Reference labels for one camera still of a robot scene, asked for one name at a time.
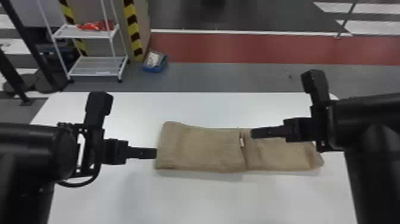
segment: towel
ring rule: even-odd
[[[239,129],[208,129],[165,122],[157,169],[241,172],[246,170]]]
[[[246,170],[307,171],[323,165],[312,142],[252,139],[250,129],[211,129],[165,122],[156,169],[236,173]]]

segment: red object on shelf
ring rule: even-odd
[[[77,25],[81,30],[101,30],[107,31],[107,26],[104,20],[98,22],[87,22]],[[114,30],[114,21],[108,20],[108,27],[110,30]]]

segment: yellow and black striped post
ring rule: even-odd
[[[139,34],[138,18],[136,17],[136,7],[133,0],[124,0],[124,14],[128,25],[130,46],[135,56],[135,61],[143,61],[143,46]]]
[[[59,2],[61,4],[61,10],[62,10],[62,13],[64,13],[64,17],[67,20],[67,23],[75,24],[75,17],[74,17],[74,14],[72,13],[71,8],[68,5],[67,0],[59,0]],[[83,56],[88,56],[88,52],[86,50],[86,45],[83,42],[83,40],[80,38],[75,38],[75,41],[76,41],[76,45],[77,45],[80,53]]]

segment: white wire shelf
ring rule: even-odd
[[[81,38],[81,39],[109,39],[113,38],[120,28],[119,24],[114,26],[114,30],[81,30],[76,25],[64,24],[54,34],[55,39]]]
[[[70,76],[120,76],[127,57],[80,57],[68,72]]]

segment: black pole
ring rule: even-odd
[[[14,66],[5,56],[3,50],[0,49],[0,71],[3,74],[4,78],[7,80],[8,84],[13,88],[14,92],[20,96],[23,104],[28,104],[31,100],[25,95],[27,91],[27,87],[24,83],[24,80],[20,77],[20,75],[15,70]]]
[[[35,58],[39,68],[41,69],[45,79],[47,82],[53,87],[53,89],[61,90],[63,86],[59,86],[56,82],[55,78],[51,74],[49,68],[43,62],[42,57],[38,49],[36,48],[35,44],[30,41],[29,35],[25,30],[24,25],[22,24],[20,18],[18,17],[17,13],[14,10],[13,5],[10,3],[10,0],[1,0],[1,5],[4,8],[5,12],[8,14],[9,18],[11,19],[12,23],[14,24],[15,28],[19,32],[22,40],[24,40],[26,46],[28,47],[29,51],[31,52],[33,58]]]
[[[351,5],[351,7],[350,7],[350,10],[349,10],[349,11],[347,12],[347,14],[346,14],[346,19],[343,21],[343,24],[340,26],[341,29],[346,29],[346,28],[345,28],[345,27],[346,27],[346,24],[347,24],[347,22],[350,20],[351,14],[353,13],[354,8],[355,8],[355,6],[357,5],[357,3],[358,3],[358,0],[354,0],[354,2],[352,3],[352,5]],[[335,38],[336,38],[336,39],[339,39],[340,36],[341,36],[341,34],[342,34],[342,30],[338,31],[338,33],[337,33],[337,35],[335,36]]]

